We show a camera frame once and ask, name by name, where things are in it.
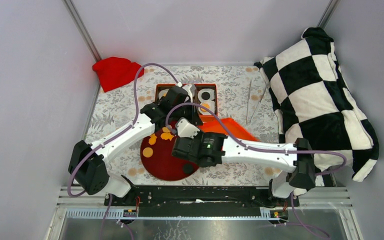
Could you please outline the orange tin lid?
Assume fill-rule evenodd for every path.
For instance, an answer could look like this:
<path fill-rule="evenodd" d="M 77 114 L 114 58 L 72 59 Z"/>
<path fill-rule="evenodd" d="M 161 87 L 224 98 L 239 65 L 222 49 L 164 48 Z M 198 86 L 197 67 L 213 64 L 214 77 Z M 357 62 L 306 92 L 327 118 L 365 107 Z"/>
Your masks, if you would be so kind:
<path fill-rule="evenodd" d="M 223 118 L 221 122 L 227 127 L 227 129 L 238 139 L 259 142 L 259 139 L 248 132 L 244 127 L 237 123 L 233 118 Z M 227 131 L 221 126 L 217 120 L 205 122 L 199 126 L 203 132 L 214 132 L 227 135 Z"/>

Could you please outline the black round cookie bottom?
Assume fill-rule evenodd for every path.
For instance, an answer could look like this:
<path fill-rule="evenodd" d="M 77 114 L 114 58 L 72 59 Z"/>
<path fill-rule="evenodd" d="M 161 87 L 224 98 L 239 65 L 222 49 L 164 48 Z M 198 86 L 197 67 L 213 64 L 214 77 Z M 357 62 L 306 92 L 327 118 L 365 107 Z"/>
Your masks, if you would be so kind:
<path fill-rule="evenodd" d="M 207 91 L 204 91 L 203 93 L 201 93 L 201 98 L 203 101 L 207 101 L 211 98 L 211 94 Z"/>

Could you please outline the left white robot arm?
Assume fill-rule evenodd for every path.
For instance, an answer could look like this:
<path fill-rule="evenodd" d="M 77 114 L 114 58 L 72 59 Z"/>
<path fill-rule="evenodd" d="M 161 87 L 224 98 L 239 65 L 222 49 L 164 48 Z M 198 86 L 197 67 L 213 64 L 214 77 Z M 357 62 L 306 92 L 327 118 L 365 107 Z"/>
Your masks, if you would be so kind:
<path fill-rule="evenodd" d="M 203 124 L 197 108 L 191 103 L 196 93 L 194 84 L 174 85 L 161 99 L 146 104 L 139 114 L 123 127 L 96 140 L 75 144 L 68 172 L 69 184 L 76 181 L 82 188 L 81 195 L 99 192 L 112 194 L 124 206 L 132 204 L 135 192 L 123 177 L 108 173 L 111 160 L 138 141 L 168 127 L 175 122 L 178 137 L 193 138 Z"/>

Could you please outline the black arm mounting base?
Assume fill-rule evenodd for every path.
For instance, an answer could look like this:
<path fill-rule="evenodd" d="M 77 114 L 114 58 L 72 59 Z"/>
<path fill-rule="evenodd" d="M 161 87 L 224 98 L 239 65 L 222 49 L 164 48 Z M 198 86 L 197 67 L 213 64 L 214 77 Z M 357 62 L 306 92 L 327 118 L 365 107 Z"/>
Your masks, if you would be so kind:
<path fill-rule="evenodd" d="M 104 205 L 133 207 L 139 217 L 260 217 L 261 209 L 299 206 L 297 197 L 275 198 L 268 187 L 134 186 L 126 196 Z"/>

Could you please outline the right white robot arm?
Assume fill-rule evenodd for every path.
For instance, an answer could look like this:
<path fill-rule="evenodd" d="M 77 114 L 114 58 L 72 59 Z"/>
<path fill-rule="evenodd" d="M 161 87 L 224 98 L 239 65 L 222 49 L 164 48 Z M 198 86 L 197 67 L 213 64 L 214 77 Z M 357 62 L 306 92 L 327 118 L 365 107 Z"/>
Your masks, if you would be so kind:
<path fill-rule="evenodd" d="M 251 163 L 280 169 L 266 193 L 267 201 L 273 206 L 281 205 L 297 189 L 308 191 L 316 186 L 314 157 L 304 138 L 298 138 L 295 143 L 273 144 L 223 133 L 198 132 L 195 136 L 178 137 L 171 154 L 200 168 Z"/>

